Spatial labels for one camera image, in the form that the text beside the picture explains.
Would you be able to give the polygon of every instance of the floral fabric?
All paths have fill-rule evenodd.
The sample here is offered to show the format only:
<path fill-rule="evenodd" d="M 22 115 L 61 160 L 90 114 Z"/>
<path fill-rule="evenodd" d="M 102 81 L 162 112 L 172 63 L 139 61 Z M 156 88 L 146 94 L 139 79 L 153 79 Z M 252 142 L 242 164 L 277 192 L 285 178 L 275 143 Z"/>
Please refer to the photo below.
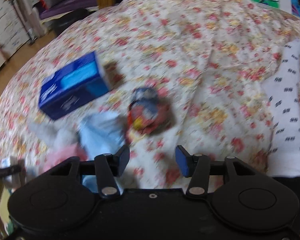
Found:
<path fill-rule="evenodd" d="M 128 131 L 130 162 L 125 187 L 186 188 L 174 160 L 181 144 L 213 160 L 235 155 L 266 171 L 273 124 L 260 83 L 274 74 L 284 44 L 300 37 L 300 19 L 250 0 L 124 0 L 74 23 L 13 77 L 0 97 L 0 161 L 45 162 L 47 147 L 27 122 L 50 122 L 38 109 L 44 77 L 97 50 L 112 61 L 122 84 L 56 121 L 76 129 L 89 112 L 127 115 L 134 88 L 150 86 L 171 102 L 173 124 L 140 136 Z M 222 178 L 210 178 L 210 190 Z"/>

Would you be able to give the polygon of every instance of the white sock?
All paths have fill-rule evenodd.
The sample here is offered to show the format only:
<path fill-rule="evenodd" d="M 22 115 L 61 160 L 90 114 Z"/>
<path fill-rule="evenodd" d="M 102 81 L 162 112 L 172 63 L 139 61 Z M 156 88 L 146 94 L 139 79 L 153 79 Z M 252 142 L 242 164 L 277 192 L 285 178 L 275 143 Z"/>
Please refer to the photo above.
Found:
<path fill-rule="evenodd" d="M 284 46 L 278 71 L 262 84 L 271 101 L 274 123 L 268 156 L 268 175 L 272 177 L 300 176 L 299 66 L 300 39 L 297 39 Z"/>

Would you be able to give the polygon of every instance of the sock cuff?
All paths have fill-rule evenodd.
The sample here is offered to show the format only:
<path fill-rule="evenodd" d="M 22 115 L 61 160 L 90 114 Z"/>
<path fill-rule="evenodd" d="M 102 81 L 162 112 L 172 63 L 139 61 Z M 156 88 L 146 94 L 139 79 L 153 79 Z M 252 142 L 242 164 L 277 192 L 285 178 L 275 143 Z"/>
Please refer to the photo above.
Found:
<path fill-rule="evenodd" d="M 267 174 L 271 177 L 300 177 L 300 152 L 270 154 Z"/>

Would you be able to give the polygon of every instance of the dresser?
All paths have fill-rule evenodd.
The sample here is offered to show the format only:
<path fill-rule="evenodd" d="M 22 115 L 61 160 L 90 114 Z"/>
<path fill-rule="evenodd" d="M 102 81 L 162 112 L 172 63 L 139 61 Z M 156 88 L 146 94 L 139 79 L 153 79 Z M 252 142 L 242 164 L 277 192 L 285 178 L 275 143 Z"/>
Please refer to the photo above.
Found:
<path fill-rule="evenodd" d="M 26 30 L 13 6 L 0 0 L 0 48 L 6 58 L 11 57 L 29 40 Z"/>

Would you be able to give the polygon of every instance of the blue box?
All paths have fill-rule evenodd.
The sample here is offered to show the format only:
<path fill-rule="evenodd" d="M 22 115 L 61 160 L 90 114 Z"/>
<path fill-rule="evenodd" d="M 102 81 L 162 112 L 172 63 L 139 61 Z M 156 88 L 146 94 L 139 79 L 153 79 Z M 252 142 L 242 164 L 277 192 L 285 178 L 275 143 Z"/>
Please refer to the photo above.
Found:
<path fill-rule="evenodd" d="M 39 108 L 52 120 L 57 120 L 108 93 L 111 88 L 97 55 L 91 52 L 43 80 Z"/>

